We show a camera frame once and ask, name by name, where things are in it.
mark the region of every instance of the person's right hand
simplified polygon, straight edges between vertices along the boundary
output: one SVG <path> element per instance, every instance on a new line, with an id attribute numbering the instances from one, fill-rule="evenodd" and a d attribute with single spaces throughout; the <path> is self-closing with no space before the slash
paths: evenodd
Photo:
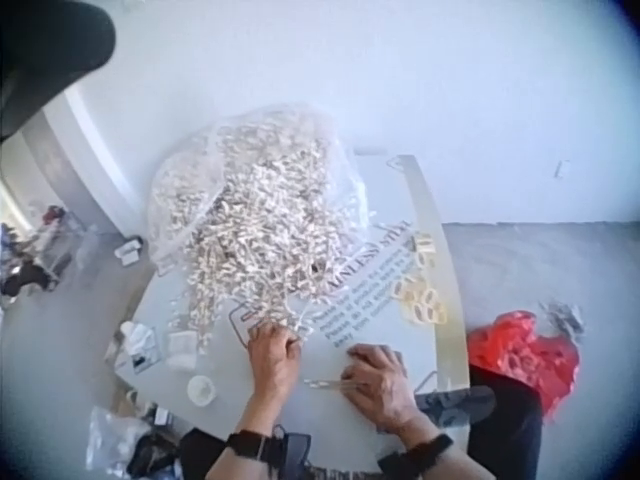
<path id="1" fill-rule="evenodd" d="M 357 384 L 343 389 L 347 399 L 379 428 L 400 435 L 424 415 L 416 407 L 407 371 L 396 353 L 385 345 L 358 344 L 348 350 L 353 364 L 343 380 Z"/>

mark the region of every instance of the black pants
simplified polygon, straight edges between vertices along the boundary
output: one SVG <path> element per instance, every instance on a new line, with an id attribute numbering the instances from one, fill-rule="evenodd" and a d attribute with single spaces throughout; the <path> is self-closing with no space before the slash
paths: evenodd
<path id="1" fill-rule="evenodd" d="M 486 385 L 496 397 L 489 417 L 471 427 L 469 456 L 499 479 L 535 480 L 542 433 L 538 393 L 511 378 L 471 366 L 471 386 Z M 202 480 L 225 442 L 200 430 L 180 441 L 185 480 Z"/>

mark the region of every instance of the white table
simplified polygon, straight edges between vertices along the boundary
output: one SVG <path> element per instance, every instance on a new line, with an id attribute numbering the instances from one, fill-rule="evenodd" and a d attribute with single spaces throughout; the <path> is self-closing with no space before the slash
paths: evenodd
<path id="1" fill-rule="evenodd" d="M 431 345 L 428 348 L 433 349 L 435 347 L 435 352 L 428 353 L 431 355 L 431 358 L 435 357 L 438 375 L 437 381 L 434 381 L 433 385 L 428 385 L 427 388 L 433 390 L 437 387 L 437 389 L 441 391 L 466 388 L 469 386 L 469 371 L 464 321 L 458 286 L 437 209 L 418 162 L 415 157 L 409 155 L 400 155 L 391 159 L 388 157 L 359 157 L 358 167 L 367 185 L 367 193 L 370 198 L 374 195 L 384 195 L 384 189 L 388 186 L 391 176 L 395 175 L 401 179 L 399 181 L 406 182 L 403 183 L 403 188 L 408 191 L 406 196 L 409 200 L 407 200 L 407 202 L 410 202 L 413 208 L 407 208 L 406 204 L 404 204 L 403 208 L 413 210 L 411 216 L 413 217 L 414 228 L 431 234 L 434 239 L 437 256 L 435 265 L 430 268 L 429 278 L 435 283 L 445 302 L 449 320 L 447 324 L 435 327 L 435 330 L 431 334 L 432 340 L 428 343 L 428 345 Z M 378 208 L 393 209 L 393 204 L 389 206 L 388 202 L 379 202 Z M 176 298 L 184 288 L 183 282 L 184 279 L 179 272 L 173 272 L 164 277 L 154 276 L 133 317 L 134 321 L 144 323 L 156 330 L 161 351 L 164 350 L 164 330 L 166 324 L 175 315 L 171 311 L 172 307 L 170 306 L 170 302 L 173 298 Z M 242 335 L 238 333 L 237 328 L 234 326 L 233 309 L 229 313 L 228 318 L 231 321 L 216 323 L 214 330 L 216 331 L 216 335 L 217 329 L 221 329 L 222 334 L 220 338 L 228 339 L 228 336 L 225 337 L 224 329 L 229 330 L 234 328 L 234 333 L 240 339 Z M 222 344 L 216 345 L 214 339 L 213 345 L 210 345 L 210 349 L 212 349 L 211 351 L 213 352 L 210 354 L 210 357 L 216 357 L 215 352 L 219 352 L 220 349 L 224 348 L 227 348 L 227 346 Z M 306 371 L 313 368 L 311 366 L 314 361 L 313 357 L 315 355 L 322 355 L 322 353 L 314 350 L 312 347 L 309 348 L 311 349 L 310 352 L 307 351 L 307 347 L 305 346 L 303 355 L 303 361 L 305 361 L 306 357 L 306 361 L 309 362 Z M 219 356 L 216 357 L 213 362 L 210 360 L 211 358 L 207 357 L 199 359 L 195 373 L 218 379 L 221 377 L 221 371 L 224 371 L 225 363 L 228 362 L 226 362 L 225 358 L 220 358 Z M 226 436 L 233 431 L 238 421 L 239 412 L 241 412 L 243 408 L 242 399 L 246 400 L 250 394 L 250 385 L 246 381 L 246 376 L 250 377 L 248 362 L 243 359 L 241 363 L 243 364 L 234 364 L 232 367 L 227 366 L 227 368 L 239 369 L 241 374 L 238 376 L 245 377 L 242 381 L 235 382 L 227 379 L 223 380 L 222 385 L 220 385 L 217 380 L 214 380 L 219 391 L 233 391 L 233 396 L 220 395 L 211 405 L 205 408 L 195 406 L 186 396 L 186 385 L 193 373 L 188 374 L 185 372 L 172 371 L 164 362 L 160 361 L 143 372 L 136 374 L 133 371 L 131 362 L 128 361 L 128 358 L 126 358 L 124 354 L 121 355 L 116 362 L 116 373 L 124 381 L 136 388 L 144 398 L 157 402 L 159 405 L 169 409 L 177 416 L 187 420 L 203 431 L 221 438 L 226 438 Z M 297 389 L 294 394 L 296 398 L 290 400 L 289 403 L 307 404 L 305 402 L 317 401 L 318 398 L 322 398 L 319 397 L 319 395 L 322 394 L 327 395 L 324 392 L 314 391 L 313 397 L 305 397 L 305 395 L 310 394 L 305 391 L 298 392 Z M 342 406 L 337 403 L 335 405 L 331 403 L 343 401 L 342 399 L 336 400 L 335 395 L 334 392 L 333 397 L 329 395 L 325 397 L 326 404 L 323 403 L 322 408 L 324 413 L 328 413 L 333 408 L 342 408 Z M 317 410 L 318 408 L 314 411 L 315 415 L 319 414 Z M 348 428 L 345 428 L 345 430 L 357 430 L 362 427 L 361 424 L 365 422 L 364 419 L 359 418 L 355 413 L 351 417 L 353 417 L 354 423 L 353 425 L 349 425 Z M 448 433 L 462 448 L 466 448 L 468 427 L 451 429 Z M 329 448 L 329 444 L 326 443 L 324 448 Z M 334 451 L 331 452 L 331 455 L 340 455 L 340 452 Z M 324 463 L 324 465 L 321 465 L 322 467 L 336 468 L 333 465 L 326 464 L 326 461 Z"/>

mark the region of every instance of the pile of small parts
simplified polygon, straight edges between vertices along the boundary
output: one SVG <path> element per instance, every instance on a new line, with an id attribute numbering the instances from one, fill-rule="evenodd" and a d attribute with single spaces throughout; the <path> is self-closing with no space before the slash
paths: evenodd
<path id="1" fill-rule="evenodd" d="M 357 236 L 349 203 L 328 200 L 334 146 L 316 117 L 295 110 L 219 128 L 212 138 L 225 181 L 186 244 L 189 326 L 208 343 L 208 326 L 234 297 L 306 338 L 311 327 L 288 297 L 326 300 Z"/>

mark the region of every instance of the small white container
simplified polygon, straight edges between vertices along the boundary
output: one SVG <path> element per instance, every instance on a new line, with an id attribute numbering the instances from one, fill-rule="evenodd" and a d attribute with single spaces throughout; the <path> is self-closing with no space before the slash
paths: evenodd
<path id="1" fill-rule="evenodd" d="M 194 405 L 206 407 L 216 398 L 216 387 L 209 377 L 196 375 L 187 384 L 187 396 Z"/>

